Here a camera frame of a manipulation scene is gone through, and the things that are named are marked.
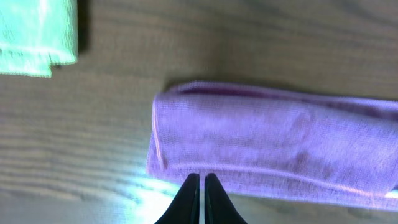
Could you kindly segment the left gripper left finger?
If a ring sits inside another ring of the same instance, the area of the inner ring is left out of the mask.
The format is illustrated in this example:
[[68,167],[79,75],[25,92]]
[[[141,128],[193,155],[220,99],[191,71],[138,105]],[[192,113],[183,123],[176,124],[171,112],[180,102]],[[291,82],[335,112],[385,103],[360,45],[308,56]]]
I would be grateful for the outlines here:
[[200,178],[189,174],[168,209],[155,224],[199,224]]

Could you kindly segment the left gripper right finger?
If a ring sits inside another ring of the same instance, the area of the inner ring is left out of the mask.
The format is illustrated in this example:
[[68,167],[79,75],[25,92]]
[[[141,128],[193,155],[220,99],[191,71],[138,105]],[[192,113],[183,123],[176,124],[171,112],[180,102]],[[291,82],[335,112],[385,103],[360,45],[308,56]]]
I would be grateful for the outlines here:
[[205,224],[247,224],[213,173],[205,177]]

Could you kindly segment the purple cloth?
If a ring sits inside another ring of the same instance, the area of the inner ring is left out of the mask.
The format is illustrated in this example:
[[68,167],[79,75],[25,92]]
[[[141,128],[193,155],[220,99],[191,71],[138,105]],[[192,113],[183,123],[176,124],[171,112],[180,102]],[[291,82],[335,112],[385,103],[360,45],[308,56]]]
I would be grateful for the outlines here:
[[226,191],[397,210],[397,102],[191,82],[152,105],[147,173]]

